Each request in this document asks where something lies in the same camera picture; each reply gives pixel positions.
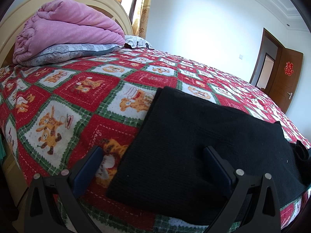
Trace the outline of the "white patterned pillow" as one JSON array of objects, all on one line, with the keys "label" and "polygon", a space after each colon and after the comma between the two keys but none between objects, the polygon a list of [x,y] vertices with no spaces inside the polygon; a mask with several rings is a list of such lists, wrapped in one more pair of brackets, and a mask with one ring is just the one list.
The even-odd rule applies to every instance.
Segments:
[{"label": "white patterned pillow", "polygon": [[147,48],[153,50],[153,46],[144,38],[134,35],[125,35],[125,48]]}]

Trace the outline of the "black pants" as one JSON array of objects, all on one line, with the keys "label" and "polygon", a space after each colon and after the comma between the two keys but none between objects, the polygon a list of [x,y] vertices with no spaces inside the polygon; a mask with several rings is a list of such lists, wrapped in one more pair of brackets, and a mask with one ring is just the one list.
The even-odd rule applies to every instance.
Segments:
[{"label": "black pants", "polygon": [[106,196],[143,212],[207,226],[233,190],[208,157],[208,147],[248,175],[270,173],[283,206],[310,186],[310,160],[296,152],[303,145],[290,143],[279,122],[164,87],[157,89]]}]

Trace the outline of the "brown wooden door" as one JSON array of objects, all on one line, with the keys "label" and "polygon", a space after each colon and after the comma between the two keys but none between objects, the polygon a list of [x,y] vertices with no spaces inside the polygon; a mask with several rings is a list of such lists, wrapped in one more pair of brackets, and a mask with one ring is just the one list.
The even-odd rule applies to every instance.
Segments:
[{"label": "brown wooden door", "polygon": [[[293,69],[295,72],[291,76],[284,74],[284,67],[286,62],[292,62],[294,64]],[[274,103],[281,109],[283,113],[286,113],[290,103],[292,102],[301,74],[302,63],[303,53],[288,48],[284,48],[282,50],[276,77],[273,81],[268,96],[274,101]],[[293,93],[291,100],[288,99],[287,92]]]}]

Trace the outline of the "red patchwork bear bedspread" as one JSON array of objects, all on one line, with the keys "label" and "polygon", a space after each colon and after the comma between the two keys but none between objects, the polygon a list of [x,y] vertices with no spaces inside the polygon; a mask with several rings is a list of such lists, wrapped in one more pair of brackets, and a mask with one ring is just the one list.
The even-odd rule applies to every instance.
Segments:
[{"label": "red patchwork bear bedspread", "polygon": [[263,92],[234,75],[158,50],[123,48],[58,64],[1,68],[3,168],[15,204],[35,173],[72,167],[95,144],[105,157],[82,200],[105,232],[203,232],[106,198],[120,157],[135,137],[153,95],[170,86],[253,117],[279,121],[285,138],[310,142]]}]

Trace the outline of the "pink folded quilt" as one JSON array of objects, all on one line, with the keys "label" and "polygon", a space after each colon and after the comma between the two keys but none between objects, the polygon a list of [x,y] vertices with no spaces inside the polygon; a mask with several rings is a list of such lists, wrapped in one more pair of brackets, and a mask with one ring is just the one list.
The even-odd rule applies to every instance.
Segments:
[{"label": "pink folded quilt", "polygon": [[57,44],[125,44],[122,28],[103,13],[74,0],[53,0],[29,18],[15,39],[13,63]]}]

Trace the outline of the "cream wooden headboard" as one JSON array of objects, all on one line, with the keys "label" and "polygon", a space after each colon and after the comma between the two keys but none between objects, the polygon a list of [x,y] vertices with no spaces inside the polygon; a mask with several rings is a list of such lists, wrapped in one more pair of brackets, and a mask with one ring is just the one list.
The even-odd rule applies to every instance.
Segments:
[{"label": "cream wooden headboard", "polygon": [[133,33],[117,0],[27,0],[1,22],[1,62],[19,64],[56,44],[118,44]]}]

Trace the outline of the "red double happiness sticker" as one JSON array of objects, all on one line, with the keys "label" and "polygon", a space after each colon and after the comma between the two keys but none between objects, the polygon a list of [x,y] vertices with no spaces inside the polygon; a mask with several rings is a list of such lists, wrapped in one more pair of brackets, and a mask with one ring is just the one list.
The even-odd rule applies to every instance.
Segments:
[{"label": "red double happiness sticker", "polygon": [[294,74],[294,64],[292,62],[286,62],[286,65],[284,67],[284,74],[287,76],[291,76]]}]

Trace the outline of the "grey patterned pillow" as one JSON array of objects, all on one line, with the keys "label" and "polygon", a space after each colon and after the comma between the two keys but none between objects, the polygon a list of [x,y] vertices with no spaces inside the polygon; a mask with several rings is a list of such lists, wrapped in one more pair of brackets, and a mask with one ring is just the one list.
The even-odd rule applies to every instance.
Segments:
[{"label": "grey patterned pillow", "polygon": [[118,44],[57,44],[50,46],[35,56],[19,61],[26,67],[61,63],[79,57],[101,56],[119,50]]}]

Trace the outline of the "yellow patterned curtain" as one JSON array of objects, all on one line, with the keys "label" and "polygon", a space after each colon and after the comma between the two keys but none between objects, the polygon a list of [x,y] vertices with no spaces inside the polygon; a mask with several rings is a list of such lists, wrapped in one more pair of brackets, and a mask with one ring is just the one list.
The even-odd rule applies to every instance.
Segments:
[{"label": "yellow patterned curtain", "polygon": [[132,29],[135,36],[146,38],[151,0],[136,0]]}]

